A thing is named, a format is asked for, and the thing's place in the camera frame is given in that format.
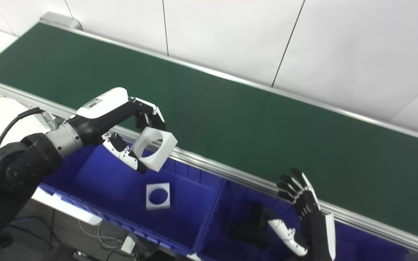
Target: blue bin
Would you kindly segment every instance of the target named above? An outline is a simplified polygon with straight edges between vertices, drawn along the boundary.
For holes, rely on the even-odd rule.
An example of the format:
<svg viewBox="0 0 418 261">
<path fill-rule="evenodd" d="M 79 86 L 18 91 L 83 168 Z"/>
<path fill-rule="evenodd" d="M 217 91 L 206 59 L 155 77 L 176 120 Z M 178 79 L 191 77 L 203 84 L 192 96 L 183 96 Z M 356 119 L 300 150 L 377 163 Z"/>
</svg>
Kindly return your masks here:
<svg viewBox="0 0 418 261">
<path fill-rule="evenodd" d="M 171 208 L 146 210 L 146 185 L 169 182 Z M 103 146 L 85 147 L 63 160 L 41 188 L 152 242 L 204 261 L 283 261 L 293 255 L 272 235 L 268 249 L 227 235 L 247 222 L 254 203 L 274 210 L 300 232 L 294 208 L 284 200 L 168 159 L 160 172 L 139 174 Z M 336 261 L 403 261 L 406 249 L 336 223 Z"/>
<path fill-rule="evenodd" d="M 146 210 L 146 185 L 163 182 L 170 183 L 171 208 Z M 220 177 L 171 159 L 160 172 L 148 170 L 140 174 L 98 146 L 85 147 L 70 155 L 41 188 L 187 255 L 199 249 L 224 182 Z"/>
<path fill-rule="evenodd" d="M 198 251 L 204 261 L 283 261 L 293 255 L 270 228 L 268 231 L 272 235 L 272 242 L 268 249 L 229 237 L 228 231 L 234 222 L 248 221 L 254 203 L 268 206 L 300 232 L 300 220 L 292 205 L 242 185 L 226 182 Z M 402 246 L 341 223 L 336 223 L 336 237 L 336 261 L 403 261 L 406 253 Z"/>
</svg>

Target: white robotic hand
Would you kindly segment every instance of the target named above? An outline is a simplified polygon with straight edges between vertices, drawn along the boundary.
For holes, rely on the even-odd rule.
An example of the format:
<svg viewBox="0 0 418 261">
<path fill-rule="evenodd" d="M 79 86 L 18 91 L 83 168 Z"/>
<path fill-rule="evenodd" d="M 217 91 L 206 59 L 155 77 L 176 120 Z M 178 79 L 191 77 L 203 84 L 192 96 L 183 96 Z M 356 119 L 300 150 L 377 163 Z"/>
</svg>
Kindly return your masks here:
<svg viewBox="0 0 418 261">
<path fill-rule="evenodd" d="M 272 219 L 267 221 L 267 223 L 295 255 L 305 256 L 307 254 L 307 247 L 304 246 L 304 242 L 302 245 L 298 243 L 300 240 L 296 236 L 297 234 L 294 228 L 288 228 L 281 219 Z"/>
<path fill-rule="evenodd" d="M 307 253 L 301 256 L 295 250 L 292 251 L 301 256 L 301 261 L 333 261 L 336 255 L 333 214 L 322 213 L 314 188 L 304 173 L 295 168 L 292 168 L 291 172 L 295 177 L 280 177 L 282 181 L 277 183 L 277 186 L 282 190 L 278 195 L 294 205 L 297 215 L 302 220 L 301 228 L 305 241 L 301 245 L 307 249 Z"/>
<path fill-rule="evenodd" d="M 144 174 L 147 170 L 146 166 L 138 159 L 129 145 L 116 132 L 106 132 L 103 135 L 104 147 L 114 156 L 119 158 L 126 165 Z"/>
<path fill-rule="evenodd" d="M 164 117 L 159 107 L 143 99 L 129 97 L 127 90 L 122 87 L 113 88 L 92 99 L 77 110 L 77 116 L 97 119 L 114 110 L 117 110 L 116 114 L 108 116 L 117 119 L 118 123 L 129 116 L 135 116 L 135 125 L 141 131 L 148 126 L 165 130 Z"/>
</svg>

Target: gray floor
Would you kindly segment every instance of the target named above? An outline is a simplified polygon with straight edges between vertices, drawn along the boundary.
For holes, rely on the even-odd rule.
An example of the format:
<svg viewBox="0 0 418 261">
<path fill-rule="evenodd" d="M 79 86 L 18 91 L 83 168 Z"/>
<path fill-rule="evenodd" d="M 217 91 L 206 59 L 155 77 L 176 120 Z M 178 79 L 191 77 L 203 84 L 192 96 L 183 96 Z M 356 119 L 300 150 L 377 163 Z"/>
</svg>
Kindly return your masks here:
<svg viewBox="0 0 418 261">
<path fill-rule="evenodd" d="M 35 215 L 50 223 L 52 214 L 52 208 L 31 200 L 20 212 L 18 218 Z M 13 224 L 27 228 L 45 239 L 49 240 L 50 238 L 48 228 L 46 228 L 46 226 L 38 220 L 21 220 Z M 84 224 L 83 227 L 91 233 L 97 233 L 97 227 L 92 227 L 87 224 Z M 9 232 L 13 236 L 14 243 L 0 252 L 0 261 L 41 261 L 43 256 L 49 251 L 49 246 L 45 242 L 30 234 L 13 228 L 7 228 L 5 231 Z M 105 261 L 110 253 L 110 251 L 104 250 L 100 247 L 101 243 L 99 242 L 99 239 L 87 236 L 83 233 L 83 231 L 78 227 L 77 219 L 64 213 L 56 211 L 54 216 L 54 231 L 63 243 L 79 249 L 80 251 L 83 251 L 84 253 L 101 261 Z M 125 239 L 128 232 L 118 226 L 104 223 L 101 226 L 101 235 Z M 110 245 L 116 244 L 113 241 L 108 241 L 107 243 Z M 132 259 L 118 254 L 113 254 L 109 259 L 109 261 L 129 260 Z"/>
</svg>

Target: barcode label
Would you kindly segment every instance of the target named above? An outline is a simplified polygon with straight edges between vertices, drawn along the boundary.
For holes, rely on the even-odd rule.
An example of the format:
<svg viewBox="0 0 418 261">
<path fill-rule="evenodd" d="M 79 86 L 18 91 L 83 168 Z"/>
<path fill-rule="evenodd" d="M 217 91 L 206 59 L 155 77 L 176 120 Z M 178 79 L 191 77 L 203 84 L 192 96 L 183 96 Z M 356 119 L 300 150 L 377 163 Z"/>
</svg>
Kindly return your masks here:
<svg viewBox="0 0 418 261">
<path fill-rule="evenodd" d="M 100 102 L 102 102 L 102 101 L 103 101 L 102 99 L 94 98 L 94 99 L 92 99 L 91 101 L 87 102 L 85 105 L 83 105 L 83 108 L 86 108 L 86 109 L 91 109 L 91 108 L 93 108 L 96 104 L 98 104 L 98 103 L 100 103 Z"/>
</svg>

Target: robotic arm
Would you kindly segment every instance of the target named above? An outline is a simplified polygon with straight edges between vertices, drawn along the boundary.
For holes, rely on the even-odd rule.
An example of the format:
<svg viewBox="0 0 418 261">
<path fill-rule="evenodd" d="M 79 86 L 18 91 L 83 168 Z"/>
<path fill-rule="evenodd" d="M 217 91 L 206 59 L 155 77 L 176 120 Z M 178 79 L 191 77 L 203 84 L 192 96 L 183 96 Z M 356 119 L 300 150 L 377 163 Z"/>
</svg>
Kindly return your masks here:
<svg viewBox="0 0 418 261">
<path fill-rule="evenodd" d="M 43 178 L 55 172 L 64 157 L 81 147 L 112 144 L 114 150 L 127 151 L 126 159 L 133 162 L 130 166 L 146 172 L 133 152 L 123 147 L 127 144 L 116 133 L 108 133 L 132 116 L 141 130 L 149 124 L 165 130 L 158 107 L 129 97 L 126 89 L 117 87 L 85 104 L 58 129 L 35 133 L 0 148 L 0 231 L 25 206 Z"/>
<path fill-rule="evenodd" d="M 271 219 L 267 223 L 299 261 L 333 261 L 336 255 L 333 214 L 322 213 L 314 188 L 304 173 L 295 168 L 291 172 L 295 177 L 283 175 L 282 181 L 277 183 L 282 189 L 278 195 L 294 205 L 302 221 L 302 235 L 281 219 Z"/>
</svg>

